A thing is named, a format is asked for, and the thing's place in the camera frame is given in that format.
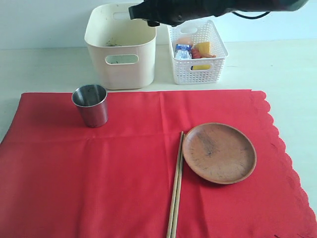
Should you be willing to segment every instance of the mesh basket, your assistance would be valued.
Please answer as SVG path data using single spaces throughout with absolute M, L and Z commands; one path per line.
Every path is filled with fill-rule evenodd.
M 219 80 L 228 51 L 219 36 L 214 23 L 187 21 L 177 27 L 168 27 L 169 52 L 173 64 L 173 77 L 176 84 L 214 83 Z M 178 60 L 174 57 L 176 41 L 190 36 L 194 44 L 211 42 L 211 54 L 216 58 Z M 194 65 L 210 65 L 206 70 L 192 70 Z

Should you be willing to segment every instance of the stainless steel cup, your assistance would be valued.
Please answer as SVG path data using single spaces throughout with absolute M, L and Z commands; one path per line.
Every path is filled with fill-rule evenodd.
M 72 94 L 72 101 L 88 127 L 99 127 L 108 120 L 107 90 L 97 84 L 84 85 Z

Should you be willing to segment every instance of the brown plate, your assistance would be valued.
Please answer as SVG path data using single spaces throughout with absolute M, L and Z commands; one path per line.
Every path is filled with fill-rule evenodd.
M 220 184 L 246 179 L 257 163 L 250 140 L 221 123 L 206 123 L 191 129 L 184 138 L 183 154 L 196 174 Z

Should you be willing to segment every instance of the chopsticks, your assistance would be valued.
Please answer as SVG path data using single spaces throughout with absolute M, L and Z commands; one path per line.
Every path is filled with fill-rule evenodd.
M 179 197 L 180 189 L 182 185 L 182 176 L 183 176 L 183 151 L 182 145 L 184 140 L 184 132 L 181 132 L 179 147 L 178 147 L 178 157 L 176 162 L 176 170 L 174 176 L 174 186 L 172 193 L 172 201 L 170 204 L 170 214 L 167 228 L 166 238 L 175 238 L 176 237 L 176 228 L 177 228 L 177 219 L 178 219 L 178 208 L 179 208 Z

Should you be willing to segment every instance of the white plastic bin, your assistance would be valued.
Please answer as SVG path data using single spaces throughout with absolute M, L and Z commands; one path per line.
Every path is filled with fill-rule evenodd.
M 173 77 L 176 84 L 214 83 L 220 78 L 228 51 L 221 40 L 214 23 L 208 21 L 187 21 L 177 27 L 168 27 L 169 52 L 173 64 Z M 216 58 L 179 60 L 174 57 L 176 41 L 190 36 L 194 44 L 211 42 L 211 54 Z M 192 70 L 194 65 L 210 65 L 206 70 Z
M 98 6 L 88 21 L 85 41 L 107 89 L 143 88 L 154 80 L 156 28 L 140 19 L 130 20 L 128 8 L 132 5 L 135 3 Z

